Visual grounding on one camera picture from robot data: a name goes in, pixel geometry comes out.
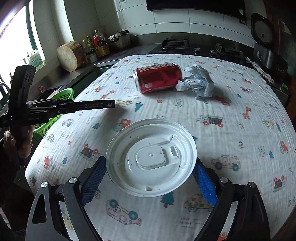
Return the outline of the person left hand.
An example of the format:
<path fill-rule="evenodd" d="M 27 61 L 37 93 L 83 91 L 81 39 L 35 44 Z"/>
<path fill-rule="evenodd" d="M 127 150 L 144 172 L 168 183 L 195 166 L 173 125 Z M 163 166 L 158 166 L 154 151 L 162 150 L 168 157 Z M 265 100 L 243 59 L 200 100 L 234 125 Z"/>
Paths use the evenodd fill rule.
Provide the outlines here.
<path fill-rule="evenodd" d="M 16 140 L 10 133 L 10 131 L 4 132 L 4 149 L 11 153 L 17 153 L 20 158 L 27 158 L 32 149 L 32 139 L 33 139 L 33 130 L 35 129 L 35 126 L 30 126 L 26 139 L 22 143 L 22 146 L 20 148 L 16 148 Z"/>

